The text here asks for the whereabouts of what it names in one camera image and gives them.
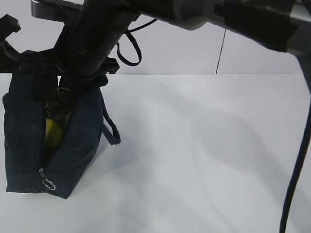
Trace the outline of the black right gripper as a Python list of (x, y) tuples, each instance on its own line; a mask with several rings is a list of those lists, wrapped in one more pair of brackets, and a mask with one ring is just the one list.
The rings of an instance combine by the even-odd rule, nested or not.
[(21, 68), (32, 74), (51, 74), (91, 82), (107, 73), (116, 73), (118, 63), (109, 58), (125, 35), (132, 43), (137, 62), (127, 60), (120, 51), (118, 58), (128, 66), (142, 61), (141, 49), (128, 27), (142, 14), (141, 0), (86, 0), (77, 17), (64, 27), (53, 48), (27, 52)]

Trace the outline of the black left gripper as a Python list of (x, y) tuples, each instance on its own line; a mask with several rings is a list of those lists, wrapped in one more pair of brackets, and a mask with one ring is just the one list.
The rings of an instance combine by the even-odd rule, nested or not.
[(8, 14), (0, 19), (0, 73), (13, 73), (20, 67), (21, 53), (6, 40), (21, 30), (18, 20)]

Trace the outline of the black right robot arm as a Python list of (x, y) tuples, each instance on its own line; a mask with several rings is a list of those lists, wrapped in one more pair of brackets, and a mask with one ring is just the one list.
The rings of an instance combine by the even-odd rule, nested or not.
[(289, 53), (311, 82), (311, 3), (308, 0), (34, 0), (32, 16), (64, 23), (53, 49), (29, 53), (30, 72), (89, 81), (105, 71), (108, 55), (140, 15), (196, 30), (212, 23), (263, 47)]

